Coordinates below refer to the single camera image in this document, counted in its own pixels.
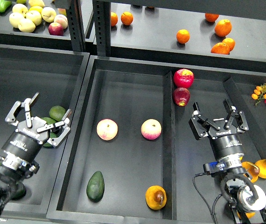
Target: yellow apple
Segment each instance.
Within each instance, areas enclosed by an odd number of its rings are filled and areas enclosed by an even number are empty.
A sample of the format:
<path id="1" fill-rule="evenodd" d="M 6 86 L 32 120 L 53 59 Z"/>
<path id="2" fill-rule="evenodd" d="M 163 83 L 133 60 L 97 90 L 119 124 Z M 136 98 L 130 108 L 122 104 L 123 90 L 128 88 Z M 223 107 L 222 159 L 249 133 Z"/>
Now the yellow apple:
<path id="1" fill-rule="evenodd" d="M 103 140 L 111 140 L 118 133 L 118 125 L 111 119 L 103 119 L 97 125 L 97 134 Z"/>

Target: green avocado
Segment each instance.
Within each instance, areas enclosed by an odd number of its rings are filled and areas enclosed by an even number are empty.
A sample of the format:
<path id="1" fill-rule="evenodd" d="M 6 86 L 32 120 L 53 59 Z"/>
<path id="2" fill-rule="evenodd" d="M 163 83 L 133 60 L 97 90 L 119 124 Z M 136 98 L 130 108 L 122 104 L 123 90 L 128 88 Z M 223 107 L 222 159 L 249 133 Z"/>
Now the green avocado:
<path id="1" fill-rule="evenodd" d="M 94 173 L 86 187 L 87 197 L 92 202 L 99 202 L 104 194 L 104 178 L 101 171 Z"/>

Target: shelf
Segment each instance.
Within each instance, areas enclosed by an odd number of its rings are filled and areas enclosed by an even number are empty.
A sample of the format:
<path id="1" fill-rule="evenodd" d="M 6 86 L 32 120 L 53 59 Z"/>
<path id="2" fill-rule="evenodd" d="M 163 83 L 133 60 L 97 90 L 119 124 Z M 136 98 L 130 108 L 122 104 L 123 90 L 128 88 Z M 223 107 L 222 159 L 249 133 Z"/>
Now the shelf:
<path id="1" fill-rule="evenodd" d="M 196 78 L 186 107 L 173 105 L 173 87 L 166 81 L 179 68 L 191 69 Z M 206 117 L 217 119 L 227 116 L 224 99 L 230 98 L 239 110 L 243 110 L 241 102 L 247 102 L 243 107 L 250 130 L 239 136 L 243 159 L 255 162 L 266 158 L 266 147 L 258 147 L 253 136 L 259 135 L 265 145 L 266 136 L 255 128 L 260 122 L 255 117 L 261 112 L 246 113 L 251 101 L 246 97 L 248 91 L 243 90 L 252 91 L 252 86 L 264 81 L 265 73 L 91 56 L 74 115 L 78 123 L 72 133 L 74 141 L 66 143 L 46 217 L 62 223 L 211 223 L 192 177 L 215 158 L 208 138 L 196 141 L 188 125 L 192 104 L 198 102 Z M 234 87 L 242 99 L 231 94 Z M 97 123 L 104 118 L 119 126 L 117 137 L 109 142 L 96 133 Z M 145 140 L 140 133 L 141 124 L 149 118 L 162 124 L 158 140 Z M 164 144 L 167 154 L 161 148 Z M 97 170 L 103 173 L 105 192 L 100 202 L 91 203 L 86 185 Z M 217 178 L 199 177 L 196 183 L 210 203 L 220 194 Z M 154 212 L 146 206 L 144 194 L 156 184 L 168 189 L 170 201 L 166 208 Z M 259 179 L 256 184 L 266 192 L 266 180 Z M 225 200 L 219 200 L 219 223 L 233 223 L 224 208 Z M 260 220 L 258 214 L 253 219 Z"/>
<path id="2" fill-rule="evenodd" d="M 47 7 L 55 9 L 56 13 L 59 14 L 52 0 L 45 0 L 44 2 Z M 13 2 L 6 12 L 0 13 L 0 44 L 72 50 L 69 27 L 65 29 L 63 36 L 50 35 L 48 32 L 50 23 L 44 20 L 42 20 L 42 24 L 36 27 L 33 33 L 23 33 L 17 28 L 13 28 L 9 22 L 9 15 L 12 13 L 12 8 L 15 4 Z M 28 9 L 30 8 L 28 2 L 25 6 Z M 83 0 L 81 8 L 86 41 L 93 42 L 95 34 L 92 21 L 92 0 Z"/>
<path id="3" fill-rule="evenodd" d="M 236 42 L 227 56 L 210 53 L 224 38 L 215 34 L 216 23 L 207 22 L 204 13 L 119 3 L 111 3 L 111 11 L 119 17 L 111 28 L 113 57 L 266 72 L 266 21 L 219 16 L 216 22 L 231 21 L 233 28 L 227 37 Z M 130 26 L 120 20 L 124 11 L 134 16 Z M 180 29 L 190 33 L 186 44 L 176 40 Z"/>
<path id="4" fill-rule="evenodd" d="M 15 101 L 39 92 L 31 114 L 40 118 L 48 117 L 54 105 L 75 110 L 88 57 L 87 53 L 0 46 L 0 155 L 5 155 L 1 148 L 15 130 L 4 121 Z M 25 119 L 24 110 L 17 119 Z M 2 217 L 45 218 L 63 150 L 64 143 L 40 150 L 35 158 L 39 172 L 23 182 L 27 194 L 9 202 Z"/>

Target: black surface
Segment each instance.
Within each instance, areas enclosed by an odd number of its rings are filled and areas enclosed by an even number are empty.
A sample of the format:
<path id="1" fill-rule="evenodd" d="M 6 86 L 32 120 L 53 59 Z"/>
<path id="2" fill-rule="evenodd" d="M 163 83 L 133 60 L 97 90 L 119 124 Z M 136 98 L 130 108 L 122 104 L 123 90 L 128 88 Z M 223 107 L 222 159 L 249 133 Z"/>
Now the black surface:
<path id="1" fill-rule="evenodd" d="M 55 3 L 52 0 L 45 0 L 45 5 L 58 10 Z M 53 36 L 48 32 L 48 26 L 50 23 L 42 20 L 42 24 L 36 27 L 33 33 L 22 33 L 17 28 L 13 28 L 9 22 L 9 15 L 12 13 L 12 8 L 16 4 L 12 5 L 4 13 L 0 13 L 0 44 L 18 45 L 27 47 L 40 47 L 50 49 L 62 49 L 72 50 L 70 41 L 70 31 L 66 28 L 64 36 Z M 93 42 L 94 32 L 92 32 L 92 1 L 83 0 L 81 2 L 81 16 L 83 20 L 84 33 L 87 41 Z"/>
<path id="2" fill-rule="evenodd" d="M 107 2 L 117 2 L 132 4 L 137 6 L 144 5 L 144 0 L 103 0 Z M 179 9 L 192 12 L 214 13 L 238 16 L 244 18 L 253 18 L 266 20 L 266 0 L 259 1 L 242 1 L 242 0 L 148 0 L 147 6 Z"/>
<path id="3" fill-rule="evenodd" d="M 229 98 L 227 93 L 229 89 L 224 87 L 223 81 L 233 77 L 237 86 L 246 86 L 248 89 L 257 85 L 256 83 L 265 82 L 266 73 L 105 57 L 91 57 L 89 63 L 81 93 L 81 96 L 87 93 L 87 97 L 81 101 L 82 111 L 75 112 L 75 117 L 80 124 L 76 133 L 77 137 L 74 138 L 76 141 L 74 144 L 69 141 L 66 143 L 68 150 L 63 155 L 47 218 L 62 222 L 72 220 L 97 223 L 211 223 L 209 210 L 194 189 L 192 177 L 196 173 L 203 172 L 203 164 L 213 162 L 215 158 L 209 140 L 206 138 L 196 141 L 188 125 L 193 112 L 192 104 L 195 101 L 198 102 L 202 113 L 208 118 L 226 117 L 227 113 L 222 101 Z M 144 142 L 142 138 L 139 139 L 140 124 L 137 123 L 146 114 L 157 115 L 161 118 L 161 109 L 154 106 L 161 102 L 161 99 L 159 100 L 161 90 L 158 88 L 157 93 L 153 95 L 152 85 L 157 82 L 161 84 L 162 80 L 158 79 L 158 75 L 167 74 L 170 71 L 174 73 L 179 68 L 191 69 L 196 79 L 189 89 L 191 93 L 189 104 L 186 107 L 175 106 L 173 110 L 175 113 L 175 166 L 173 171 L 176 173 L 173 181 L 176 181 L 172 183 L 172 186 L 175 186 L 176 192 L 173 203 L 176 203 L 177 220 L 161 219 L 159 212 L 152 219 L 154 214 L 148 213 L 145 201 L 142 200 L 144 197 L 142 188 L 145 188 L 144 184 L 152 181 L 153 178 L 158 182 L 161 181 L 159 178 L 161 177 L 161 165 L 153 164 L 152 160 L 160 153 L 157 148 L 148 145 L 158 142 Z M 136 89 L 135 87 L 141 83 L 144 85 Z M 242 96 L 248 97 L 245 98 L 246 101 L 251 100 L 251 93 L 248 94 L 248 91 L 241 92 Z M 149 107 L 155 108 L 155 111 L 144 113 Z M 119 133 L 111 142 L 101 141 L 95 133 L 95 125 L 106 115 L 109 115 L 119 125 Z M 129 128 L 121 128 L 127 124 L 130 124 Z M 129 131 L 133 131 L 133 136 L 123 142 Z M 240 134 L 240 138 L 245 150 L 243 161 L 259 160 L 261 157 L 250 134 Z M 141 151 L 138 146 L 144 143 L 147 144 Z M 153 155 L 154 158 L 147 158 L 146 162 L 142 162 L 144 158 L 139 155 L 144 154 L 147 157 L 148 150 L 156 152 Z M 102 201 L 98 204 L 91 204 L 86 200 L 84 186 L 92 172 L 99 168 L 105 172 L 103 175 L 108 186 L 111 185 L 114 188 L 105 188 Z M 212 205 L 216 196 L 220 194 L 219 180 L 204 176 L 198 177 L 196 183 Z M 259 178 L 256 184 L 266 191 L 266 180 Z M 134 189 L 133 193 L 128 194 L 128 188 Z M 130 205 L 121 204 L 125 201 L 123 197 L 127 197 L 126 202 L 129 201 Z M 219 223 L 233 223 L 224 199 L 219 200 L 216 213 Z M 259 214 L 252 221 L 260 222 Z"/>
<path id="4" fill-rule="evenodd" d="M 74 55 L 55 51 L 13 46 L 0 46 L 0 154 L 14 126 L 4 119 L 15 101 L 31 98 L 36 92 L 40 98 L 32 107 L 32 116 L 48 117 L 54 105 L 75 110 L 83 80 L 88 54 Z M 25 119 L 24 110 L 17 119 Z M 59 148 L 42 148 L 36 157 L 39 172 L 24 181 L 27 194 L 21 200 L 5 206 L 3 217 L 42 218 L 46 216 L 64 143 Z"/>

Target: black cable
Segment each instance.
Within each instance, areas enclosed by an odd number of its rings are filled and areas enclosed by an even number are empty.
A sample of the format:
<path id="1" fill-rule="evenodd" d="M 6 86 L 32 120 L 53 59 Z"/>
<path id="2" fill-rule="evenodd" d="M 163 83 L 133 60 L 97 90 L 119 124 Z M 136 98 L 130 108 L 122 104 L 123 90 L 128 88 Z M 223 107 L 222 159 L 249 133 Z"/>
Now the black cable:
<path id="1" fill-rule="evenodd" d="M 195 184 L 195 178 L 198 176 L 203 176 L 203 175 L 208 175 L 208 173 L 200 173 L 200 174 L 195 174 L 194 177 L 192 178 L 192 182 L 194 185 L 195 190 L 198 192 L 199 196 L 203 199 L 203 201 L 206 203 L 209 211 L 210 211 L 210 215 L 213 219 L 214 224 L 217 224 L 217 220 L 215 219 L 215 214 L 213 213 L 209 203 L 207 202 L 207 200 L 204 198 L 204 196 L 202 195 L 202 193 L 199 191 L 199 189 L 197 188 L 196 184 Z"/>
<path id="2" fill-rule="evenodd" d="M 218 195 L 213 203 L 213 206 L 212 206 L 212 212 L 213 212 L 213 216 L 214 216 L 214 219 L 216 220 L 217 222 L 217 219 L 216 219 L 216 213 L 215 213 L 215 207 L 216 207 L 216 203 L 217 201 L 221 198 L 222 194 Z"/>

